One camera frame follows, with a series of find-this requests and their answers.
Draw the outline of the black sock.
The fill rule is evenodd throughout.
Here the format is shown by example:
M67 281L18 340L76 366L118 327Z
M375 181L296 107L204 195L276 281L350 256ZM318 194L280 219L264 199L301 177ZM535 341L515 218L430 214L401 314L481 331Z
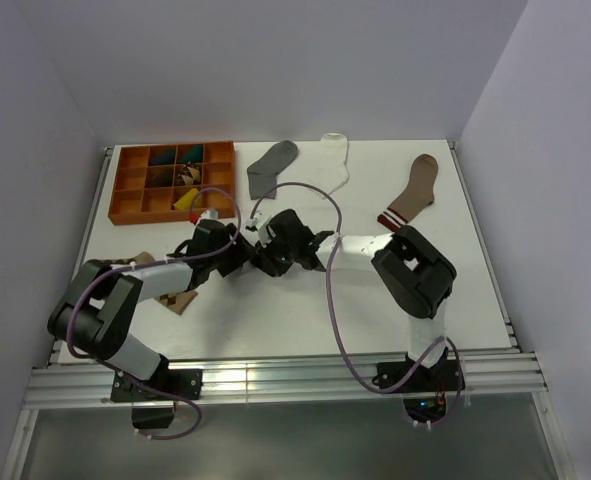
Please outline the black sock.
M270 277L280 277L290 269L293 261L282 247L267 245L257 249L251 263Z

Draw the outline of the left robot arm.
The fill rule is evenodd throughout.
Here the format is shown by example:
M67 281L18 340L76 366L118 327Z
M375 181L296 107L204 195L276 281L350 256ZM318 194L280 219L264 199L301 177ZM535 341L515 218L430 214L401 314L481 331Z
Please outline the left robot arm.
M48 332L134 378L134 388L147 399L172 389L177 376L168 359L130 333L139 303L166 294L196 289L213 271L224 277L241 268L254 247L232 223L200 221L193 237L165 259L149 263L112 264L89 260L78 270L51 312Z

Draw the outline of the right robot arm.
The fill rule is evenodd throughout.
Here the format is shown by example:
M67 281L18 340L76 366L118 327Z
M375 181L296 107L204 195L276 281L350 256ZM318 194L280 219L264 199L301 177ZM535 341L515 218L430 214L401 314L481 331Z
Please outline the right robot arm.
M441 379L446 302L457 271L418 230L405 225L379 236L314 234L292 209L255 213L246 229L258 235L258 267L270 275L280 276L295 263L325 275L334 268L376 273L409 318L410 383L427 390Z

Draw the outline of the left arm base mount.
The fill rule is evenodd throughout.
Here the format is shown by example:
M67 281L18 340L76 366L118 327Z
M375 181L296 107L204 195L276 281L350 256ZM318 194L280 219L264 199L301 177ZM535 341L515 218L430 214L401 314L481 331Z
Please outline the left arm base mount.
M148 382L119 372L114 376L109 399L113 404L131 405L131 423L137 434L152 440L178 439L201 424L203 414L195 401L200 399L202 380L203 371L194 368L171 369ZM180 403L194 409L193 424L183 432L163 433L175 420Z

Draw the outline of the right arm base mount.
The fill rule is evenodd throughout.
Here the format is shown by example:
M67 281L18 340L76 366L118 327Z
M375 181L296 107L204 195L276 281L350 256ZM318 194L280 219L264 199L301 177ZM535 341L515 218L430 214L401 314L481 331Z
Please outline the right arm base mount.
M406 357L400 361L380 362L372 384L379 389L390 388L398 383L411 369L414 362ZM456 359L448 358L448 350L442 352L438 362L430 368L419 366L396 393L438 393L463 390L466 386Z

